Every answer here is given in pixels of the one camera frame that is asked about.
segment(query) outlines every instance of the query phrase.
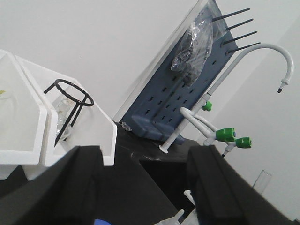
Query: gooseneck faucet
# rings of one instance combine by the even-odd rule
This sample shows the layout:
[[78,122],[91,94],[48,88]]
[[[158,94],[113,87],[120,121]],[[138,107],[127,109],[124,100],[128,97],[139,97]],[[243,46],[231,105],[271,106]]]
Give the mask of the gooseneck faucet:
[[[257,49],[262,49],[262,48],[269,48],[273,49],[279,53],[281,53],[286,62],[287,62],[287,72],[285,77],[281,80],[281,85],[278,89],[278,93],[281,93],[283,88],[289,84],[290,79],[294,73],[294,62],[293,59],[290,55],[290,53],[277,45],[272,45],[272,44],[257,44],[253,45],[244,51],[242,51],[236,58],[235,60],[230,64],[230,66],[224,71],[224,73],[218,78],[218,80],[213,84],[213,86],[209,89],[207,93],[205,93],[202,98],[194,105],[192,108],[191,112],[192,115],[195,116],[198,111],[206,105],[207,101],[210,99],[214,91],[220,86],[220,84],[225,80],[225,78],[229,75],[229,73],[236,67],[236,65],[241,61],[241,59],[246,56],[248,53],[257,50]],[[171,146],[171,144],[175,141],[175,139],[178,137],[178,135],[182,132],[182,130],[186,127],[188,124],[188,120],[186,118],[183,119],[183,121],[177,126],[177,128],[174,130],[174,132],[170,135],[170,137],[165,141],[163,145],[160,145],[159,148],[164,152],[168,153],[168,148]]]

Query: white tray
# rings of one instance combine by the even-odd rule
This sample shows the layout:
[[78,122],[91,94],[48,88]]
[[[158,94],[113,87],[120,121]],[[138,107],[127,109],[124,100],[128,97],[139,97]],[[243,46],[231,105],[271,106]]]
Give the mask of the white tray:
[[[18,56],[16,56],[16,58],[36,92],[48,108],[48,126],[44,134],[46,141],[44,141],[42,149],[41,163],[38,166],[23,166],[27,178],[31,180],[37,177],[47,167],[52,166],[70,149],[77,145],[99,145],[102,150],[104,165],[113,165],[117,126],[96,103],[92,107],[84,106],[82,108],[72,128],[71,135],[66,141],[62,141],[54,147],[57,113],[53,105],[57,105],[63,95],[55,87],[46,95],[43,91],[56,79],[65,79],[78,85],[82,89],[84,88],[72,77],[51,71]],[[64,83],[60,83],[60,85],[71,95],[78,93],[74,92],[73,88],[68,88],[69,86]]]
[[17,165],[39,163],[47,111],[19,64],[0,50],[0,179]]

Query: black wire ring stand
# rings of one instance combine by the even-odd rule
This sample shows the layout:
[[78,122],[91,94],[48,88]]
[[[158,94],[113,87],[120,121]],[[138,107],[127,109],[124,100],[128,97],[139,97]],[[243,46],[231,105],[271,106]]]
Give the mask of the black wire ring stand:
[[[84,98],[82,101],[78,100],[77,98],[71,96],[70,94],[66,93],[66,91],[64,91],[59,83],[62,82],[62,83],[66,83],[74,88],[76,88],[77,90],[79,90],[82,94],[84,94]],[[56,87],[64,96],[66,96],[67,98],[71,99],[72,101],[74,101],[76,104],[74,106],[74,108],[72,109],[70,115],[68,116],[66,122],[64,123],[64,125],[62,126],[62,129],[60,130],[59,134],[57,135],[56,139],[55,139],[55,145],[57,144],[57,142],[59,141],[60,137],[62,136],[62,134],[64,133],[67,125],[69,124],[69,122],[71,121],[72,117],[74,116],[74,114],[76,113],[75,117],[73,118],[72,120],[72,123],[71,123],[71,127],[73,127],[73,125],[75,124],[76,120],[77,120],[77,117],[80,113],[80,111],[82,110],[82,108],[84,106],[86,107],[90,107],[90,106],[93,106],[94,105],[94,100],[92,99],[92,97],[85,91],[83,90],[82,88],[78,87],[76,84],[70,82],[70,81],[66,81],[66,80],[63,80],[63,79],[57,79],[54,81],[53,84],[51,84],[45,91],[44,91],[44,94],[47,94],[52,88]]]

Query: green knob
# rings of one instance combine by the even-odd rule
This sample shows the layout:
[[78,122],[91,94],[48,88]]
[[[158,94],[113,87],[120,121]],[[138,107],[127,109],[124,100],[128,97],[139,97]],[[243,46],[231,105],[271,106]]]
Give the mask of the green knob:
[[206,105],[202,107],[204,111],[210,111],[212,107],[212,103],[210,101],[206,102]]
[[242,149],[250,149],[252,145],[252,141],[250,137],[242,137],[235,140],[236,147]]
[[234,142],[236,134],[234,128],[224,128],[216,132],[216,137],[220,142]]

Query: blue object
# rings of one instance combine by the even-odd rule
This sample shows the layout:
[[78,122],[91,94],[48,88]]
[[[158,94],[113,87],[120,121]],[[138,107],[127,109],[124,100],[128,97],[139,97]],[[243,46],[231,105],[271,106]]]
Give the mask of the blue object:
[[111,225],[111,224],[101,219],[95,219],[94,225]]
[[[191,109],[233,55],[226,52],[237,48],[234,41],[222,45],[224,41],[231,39],[233,37],[228,31],[213,43],[211,54],[199,78],[190,87],[183,83],[178,72],[171,71],[179,40],[121,121],[129,125],[139,137],[166,141],[183,120],[180,107]],[[174,143],[183,142],[184,138],[179,136]]]

